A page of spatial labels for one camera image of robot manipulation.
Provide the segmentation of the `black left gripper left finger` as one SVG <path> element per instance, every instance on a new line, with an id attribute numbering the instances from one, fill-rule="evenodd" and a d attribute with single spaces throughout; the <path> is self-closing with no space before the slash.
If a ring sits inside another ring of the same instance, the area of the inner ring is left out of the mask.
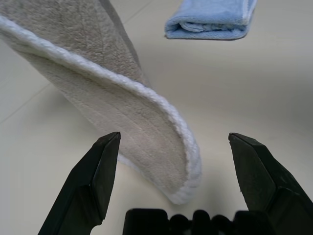
<path id="1" fill-rule="evenodd" d="M 89 235 L 106 217 L 121 134 L 100 137 L 74 166 L 39 234 Z"/>

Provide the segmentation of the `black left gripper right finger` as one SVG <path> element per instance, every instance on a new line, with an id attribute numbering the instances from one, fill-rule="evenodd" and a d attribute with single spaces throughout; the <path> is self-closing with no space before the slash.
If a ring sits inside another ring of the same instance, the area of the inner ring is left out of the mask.
<path id="1" fill-rule="evenodd" d="M 228 139 L 248 209 L 263 212 L 278 235 L 311 235 L 313 203 L 293 175 L 257 140 L 238 133 Z"/>

